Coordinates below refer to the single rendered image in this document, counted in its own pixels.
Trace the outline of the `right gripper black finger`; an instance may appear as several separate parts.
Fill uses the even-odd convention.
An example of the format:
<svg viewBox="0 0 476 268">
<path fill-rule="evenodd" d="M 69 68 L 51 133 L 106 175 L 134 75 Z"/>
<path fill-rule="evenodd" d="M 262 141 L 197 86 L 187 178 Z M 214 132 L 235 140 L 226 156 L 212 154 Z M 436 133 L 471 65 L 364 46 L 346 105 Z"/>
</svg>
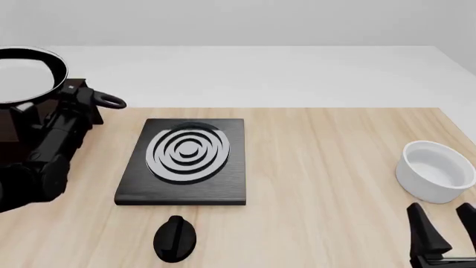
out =
<svg viewBox="0 0 476 268">
<path fill-rule="evenodd" d="M 476 252 L 476 208 L 465 202 L 457 207 L 456 211 Z"/>
<path fill-rule="evenodd" d="M 411 230 L 411 255 L 442 255 L 452 249 L 418 202 L 407 207 L 407 214 Z"/>
</svg>

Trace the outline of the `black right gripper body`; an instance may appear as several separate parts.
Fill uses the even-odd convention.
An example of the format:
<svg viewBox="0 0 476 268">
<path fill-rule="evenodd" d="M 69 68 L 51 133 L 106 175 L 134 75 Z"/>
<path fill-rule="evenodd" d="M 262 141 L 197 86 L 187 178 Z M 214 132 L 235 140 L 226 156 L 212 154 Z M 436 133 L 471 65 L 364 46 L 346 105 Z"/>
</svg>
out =
<svg viewBox="0 0 476 268">
<path fill-rule="evenodd" d="M 444 258 L 443 254 L 449 249 L 410 250 L 412 268 L 476 268 L 476 257 L 473 258 Z"/>
</svg>

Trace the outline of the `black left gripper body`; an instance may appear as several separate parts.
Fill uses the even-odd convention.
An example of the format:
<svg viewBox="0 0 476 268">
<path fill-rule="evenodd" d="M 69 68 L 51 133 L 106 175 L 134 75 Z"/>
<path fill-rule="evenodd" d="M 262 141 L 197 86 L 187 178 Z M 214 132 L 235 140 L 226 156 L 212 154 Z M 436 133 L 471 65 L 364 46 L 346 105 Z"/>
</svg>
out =
<svg viewBox="0 0 476 268">
<path fill-rule="evenodd" d="M 74 109 L 79 112 L 91 112 L 93 110 L 94 91 L 85 84 L 79 86 L 64 86 L 61 90 L 61 106 Z"/>
</svg>

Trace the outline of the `black frying pan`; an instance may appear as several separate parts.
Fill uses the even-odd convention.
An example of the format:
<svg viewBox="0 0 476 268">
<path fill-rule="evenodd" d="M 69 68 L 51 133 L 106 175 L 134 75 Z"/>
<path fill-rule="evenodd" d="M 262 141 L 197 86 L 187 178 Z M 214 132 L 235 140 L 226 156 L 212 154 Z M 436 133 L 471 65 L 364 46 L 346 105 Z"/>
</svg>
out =
<svg viewBox="0 0 476 268">
<path fill-rule="evenodd" d="M 57 106 L 61 106 L 64 86 L 75 86 L 73 82 L 79 86 L 85 82 L 68 76 L 66 61 L 51 51 L 31 46 L 0 46 L 0 109 L 49 100 L 56 100 Z M 93 91 L 94 106 L 126 108 L 124 100 Z"/>
</svg>

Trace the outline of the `white ceramic bowl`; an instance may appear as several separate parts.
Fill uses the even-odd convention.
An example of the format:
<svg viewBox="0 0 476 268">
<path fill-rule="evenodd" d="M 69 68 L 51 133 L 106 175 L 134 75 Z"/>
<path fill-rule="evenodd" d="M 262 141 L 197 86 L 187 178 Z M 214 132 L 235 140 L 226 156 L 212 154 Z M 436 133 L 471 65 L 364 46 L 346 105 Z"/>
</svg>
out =
<svg viewBox="0 0 476 268">
<path fill-rule="evenodd" d="M 435 204 L 451 202 L 476 185 L 476 167 L 465 156 L 424 140 L 404 146 L 395 175 L 409 194 Z"/>
</svg>

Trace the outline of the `flat black stove plate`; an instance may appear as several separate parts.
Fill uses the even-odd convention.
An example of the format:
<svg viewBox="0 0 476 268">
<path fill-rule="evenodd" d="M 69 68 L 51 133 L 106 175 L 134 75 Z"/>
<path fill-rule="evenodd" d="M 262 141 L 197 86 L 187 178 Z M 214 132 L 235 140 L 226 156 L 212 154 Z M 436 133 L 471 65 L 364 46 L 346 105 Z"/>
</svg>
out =
<svg viewBox="0 0 476 268">
<path fill-rule="evenodd" d="M 245 205 L 244 120 L 147 119 L 115 204 Z"/>
</svg>

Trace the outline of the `round black stove knob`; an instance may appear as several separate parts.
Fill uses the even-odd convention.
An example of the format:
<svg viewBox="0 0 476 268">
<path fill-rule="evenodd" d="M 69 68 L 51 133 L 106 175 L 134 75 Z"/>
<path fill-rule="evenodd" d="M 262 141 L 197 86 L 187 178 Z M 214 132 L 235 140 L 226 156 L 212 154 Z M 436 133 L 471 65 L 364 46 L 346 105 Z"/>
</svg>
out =
<svg viewBox="0 0 476 268">
<path fill-rule="evenodd" d="M 193 225 L 182 216 L 171 216 L 155 233 L 153 249 L 162 261 L 178 263 L 192 254 L 196 241 Z"/>
</svg>

